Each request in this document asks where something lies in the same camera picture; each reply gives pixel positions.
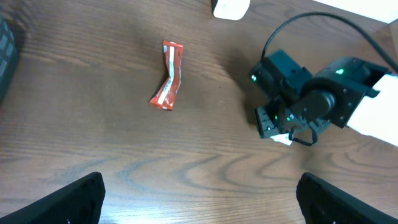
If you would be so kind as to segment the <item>red-orange snack bar wrapper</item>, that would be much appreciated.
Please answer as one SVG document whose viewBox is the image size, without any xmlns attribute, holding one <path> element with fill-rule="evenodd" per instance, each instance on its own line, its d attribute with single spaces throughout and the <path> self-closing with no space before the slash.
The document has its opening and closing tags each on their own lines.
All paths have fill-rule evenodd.
<svg viewBox="0 0 398 224">
<path fill-rule="evenodd" d="M 167 79 L 149 104 L 162 110 L 172 111 L 181 84 L 182 44 L 164 40 L 162 43 Z"/>
</svg>

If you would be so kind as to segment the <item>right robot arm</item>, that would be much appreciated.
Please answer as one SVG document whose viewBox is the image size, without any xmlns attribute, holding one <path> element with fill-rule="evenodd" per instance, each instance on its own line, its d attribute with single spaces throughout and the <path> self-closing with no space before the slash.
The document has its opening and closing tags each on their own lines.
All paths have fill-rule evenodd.
<svg viewBox="0 0 398 224">
<path fill-rule="evenodd" d="M 255 65 L 250 77 L 269 99 L 254 110 L 260 137 L 288 146 L 312 146 L 332 124 L 352 126 L 366 98 L 384 99 L 376 84 L 397 79 L 388 68 L 354 57 L 339 58 L 313 75 L 283 50 Z"/>
</svg>

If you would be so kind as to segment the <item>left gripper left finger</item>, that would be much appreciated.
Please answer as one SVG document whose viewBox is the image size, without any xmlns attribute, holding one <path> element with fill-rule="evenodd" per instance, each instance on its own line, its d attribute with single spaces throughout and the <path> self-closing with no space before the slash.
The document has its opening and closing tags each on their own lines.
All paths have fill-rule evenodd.
<svg viewBox="0 0 398 224">
<path fill-rule="evenodd" d="M 50 195 L 1 218 L 1 223 L 93 223 L 105 198 L 103 177 L 92 172 Z"/>
</svg>

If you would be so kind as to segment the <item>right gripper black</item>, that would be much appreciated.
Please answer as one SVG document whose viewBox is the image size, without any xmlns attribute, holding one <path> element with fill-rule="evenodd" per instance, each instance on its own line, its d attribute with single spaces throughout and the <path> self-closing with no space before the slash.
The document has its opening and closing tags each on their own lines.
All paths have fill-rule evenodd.
<svg viewBox="0 0 398 224">
<path fill-rule="evenodd" d="M 310 121 L 303 112 L 292 110 L 291 106 L 301 99 L 302 88 L 312 74 L 283 50 L 262 59 L 251 69 L 250 77 L 268 99 L 266 105 L 254 110 L 260 138 L 309 129 L 320 134 L 330 127 L 328 121 Z"/>
</svg>

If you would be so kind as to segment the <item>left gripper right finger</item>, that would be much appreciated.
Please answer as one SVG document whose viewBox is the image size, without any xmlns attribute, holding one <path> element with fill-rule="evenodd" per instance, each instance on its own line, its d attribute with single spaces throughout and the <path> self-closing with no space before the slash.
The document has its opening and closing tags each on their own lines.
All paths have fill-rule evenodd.
<svg viewBox="0 0 398 224">
<path fill-rule="evenodd" d="M 397 224 L 396 218 L 309 172 L 302 174 L 296 198 L 306 224 Z"/>
</svg>

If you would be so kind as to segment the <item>teal snack packet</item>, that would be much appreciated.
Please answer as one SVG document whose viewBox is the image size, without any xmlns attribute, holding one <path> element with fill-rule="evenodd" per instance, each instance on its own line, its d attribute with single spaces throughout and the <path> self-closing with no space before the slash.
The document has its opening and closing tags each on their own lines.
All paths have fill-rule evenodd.
<svg viewBox="0 0 398 224">
<path fill-rule="evenodd" d="M 289 133 L 278 134 L 271 136 L 271 139 L 273 139 L 275 142 L 279 142 L 285 144 L 286 146 L 290 146 L 293 143 L 293 141 L 289 139 L 289 136 L 290 136 Z"/>
</svg>

